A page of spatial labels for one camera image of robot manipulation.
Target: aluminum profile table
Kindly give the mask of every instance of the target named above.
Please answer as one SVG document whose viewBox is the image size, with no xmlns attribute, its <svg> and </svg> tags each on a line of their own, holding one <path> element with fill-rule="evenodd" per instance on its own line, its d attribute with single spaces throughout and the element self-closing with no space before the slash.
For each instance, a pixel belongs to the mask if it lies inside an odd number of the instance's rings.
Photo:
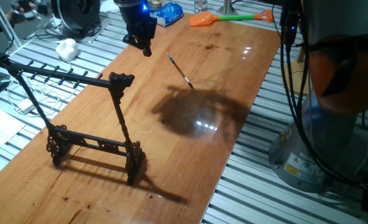
<svg viewBox="0 0 368 224">
<path fill-rule="evenodd" d="M 192 13 L 194 10 L 193 1 L 173 2 L 179 3 L 184 12 Z M 209 1 L 209 10 L 216 13 L 222 5 L 223 0 Z M 259 13 L 272 7 L 271 4 L 255 1 L 238 2 L 234 6 L 239 14 Z M 279 29 L 280 13 L 281 7 L 276 6 L 274 16 Z M 79 44 L 80 54 L 71 62 L 76 74 L 88 70 L 88 76 L 95 77 L 126 47 L 121 41 L 126 29 L 120 13 L 102 13 L 101 16 L 111 19 L 112 22 L 92 44 Z M 272 23 L 265 21 L 238 21 L 238 23 L 275 30 Z M 295 43 L 301 43 L 300 35 L 297 36 Z M 56 46 L 57 44 L 32 41 L 14 52 L 11 60 L 23 64 L 33 60 L 33 66 L 36 67 L 40 67 L 42 63 L 47 63 L 49 65 L 47 68 L 59 65 L 60 69 L 66 72 L 70 69 L 70 65 L 59 59 L 55 52 Z M 292 50 L 292 60 L 297 57 L 298 50 Z M 36 79 L 39 83 L 44 83 L 43 78 Z M 49 119 L 52 119 L 85 87 L 79 85 L 73 90 L 72 86 L 73 84 L 64 82 L 55 88 L 54 91 L 67 99 L 54 109 L 52 103 L 41 101 L 41 107 L 45 111 L 50 110 Z M 20 90 L 10 91 L 10 94 L 12 98 L 23 96 Z M 0 109 L 26 124 L 24 129 L 0 148 L 1 171 L 44 128 L 45 124 L 40 118 L 17 114 L 8 100 L 6 90 L 0 92 Z M 31 116 L 36 115 L 38 115 L 36 111 L 31 112 Z M 210 199 L 202 223 L 368 223 L 367 215 L 361 212 L 361 189 L 349 188 L 346 192 L 337 194 L 333 192 L 310 194 L 286 185 L 270 169 L 269 147 L 291 122 L 292 117 L 280 77 L 280 50 L 278 50 Z"/>
</svg>

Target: metal pole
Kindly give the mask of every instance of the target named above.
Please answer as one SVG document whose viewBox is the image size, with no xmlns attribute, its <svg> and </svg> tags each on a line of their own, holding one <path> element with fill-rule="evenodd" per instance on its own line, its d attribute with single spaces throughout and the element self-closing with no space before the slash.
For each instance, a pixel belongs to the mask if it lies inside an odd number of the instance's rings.
<svg viewBox="0 0 368 224">
<path fill-rule="evenodd" d="M 2 11 L 0 6 L 0 26 L 4 33 L 7 35 L 7 38 L 10 42 L 13 42 L 15 48 L 22 47 L 21 42 L 19 41 L 19 38 L 17 37 L 14 29 L 12 28 L 11 24 L 7 20 L 4 11 Z"/>
<path fill-rule="evenodd" d="M 222 15 L 238 14 L 238 12 L 232 6 L 232 0 L 224 0 L 224 5 L 217 12 Z"/>
</svg>

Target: power adapter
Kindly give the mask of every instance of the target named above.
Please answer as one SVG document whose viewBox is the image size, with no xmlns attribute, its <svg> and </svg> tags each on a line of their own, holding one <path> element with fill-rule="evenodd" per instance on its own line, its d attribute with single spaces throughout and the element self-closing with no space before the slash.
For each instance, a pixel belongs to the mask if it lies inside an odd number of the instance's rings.
<svg viewBox="0 0 368 224">
<path fill-rule="evenodd" d="M 31 102 L 31 100 L 28 99 L 28 98 L 26 98 L 22 102 L 18 103 L 17 104 L 17 107 L 19 109 L 17 109 L 16 111 L 18 113 L 23 113 L 23 114 L 27 114 L 28 112 L 32 111 L 35 108 L 35 106 Z"/>
</svg>

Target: wooden board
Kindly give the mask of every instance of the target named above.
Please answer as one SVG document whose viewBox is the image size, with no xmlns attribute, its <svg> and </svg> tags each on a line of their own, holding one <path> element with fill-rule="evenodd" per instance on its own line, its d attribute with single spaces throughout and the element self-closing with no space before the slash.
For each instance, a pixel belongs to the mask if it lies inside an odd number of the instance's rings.
<svg viewBox="0 0 368 224">
<path fill-rule="evenodd" d="M 0 172 L 0 223 L 199 223 L 278 45 L 275 32 L 255 27 L 190 27 L 188 14 L 158 27 L 150 58 L 127 47 L 103 71 L 136 76 L 121 101 L 147 155 L 135 185 L 126 184 L 124 157 L 83 147 L 55 168 L 42 130 Z M 99 87 L 86 87 L 52 122 L 124 140 Z"/>
</svg>

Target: black metal stand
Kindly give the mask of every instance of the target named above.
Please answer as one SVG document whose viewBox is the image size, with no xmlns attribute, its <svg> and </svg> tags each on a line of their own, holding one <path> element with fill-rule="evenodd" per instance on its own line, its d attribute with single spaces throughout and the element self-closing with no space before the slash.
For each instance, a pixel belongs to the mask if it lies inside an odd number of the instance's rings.
<svg viewBox="0 0 368 224">
<path fill-rule="evenodd" d="M 131 86 L 134 80 L 134 75 L 125 75 L 124 73 L 116 74 L 112 72 L 109 75 L 109 81 L 106 81 L 99 79 L 102 74 L 100 74 L 98 78 L 88 78 L 85 76 L 87 73 L 84 73 L 84 75 L 82 76 L 74 75 L 72 74 L 72 69 L 67 73 L 57 72 L 57 70 L 59 69 L 58 67 L 54 70 L 47 70 L 44 69 L 44 67 L 47 66 L 46 64 L 44 64 L 41 68 L 35 68 L 30 66 L 32 63 L 32 61 L 28 65 L 12 63 L 9 59 L 5 57 L 5 55 L 0 55 L 0 67 L 8 70 L 9 74 L 15 77 L 17 81 L 22 85 L 23 89 L 27 93 L 31 102 L 33 103 L 41 118 L 44 120 L 45 125 L 47 126 L 49 132 L 47 151 L 51 152 L 52 162 L 54 163 L 54 165 L 59 166 L 61 158 L 68 152 L 71 145 L 83 146 L 90 149 L 109 152 L 119 156 L 125 156 L 127 158 L 125 167 L 128 173 L 127 182 L 129 185 L 133 185 L 135 175 L 137 174 L 138 169 L 145 158 L 145 153 L 142 151 L 139 141 L 131 142 L 124 116 L 121 112 L 120 99 L 121 97 L 123 97 L 123 90 L 126 87 Z M 24 81 L 22 77 L 23 72 L 33 74 L 31 78 L 34 78 L 36 75 L 45 76 L 45 82 L 47 82 L 50 78 L 58 78 L 60 79 L 59 85 L 61 85 L 64 81 L 73 81 L 76 82 L 74 88 L 76 88 L 79 83 L 108 88 L 113 100 L 113 104 L 115 105 L 121 129 L 123 130 L 125 142 L 112 141 L 109 139 L 69 131 L 67 130 L 66 125 L 54 126 L 47 119 L 44 111 L 40 107 L 39 102 L 36 100 L 35 96 L 31 92 L 31 89 Z M 86 142 L 86 139 L 96 141 L 98 145 L 96 146 L 93 144 L 88 144 Z M 119 150 L 119 147 L 124 147 L 126 149 L 126 152 L 121 152 Z"/>
</svg>

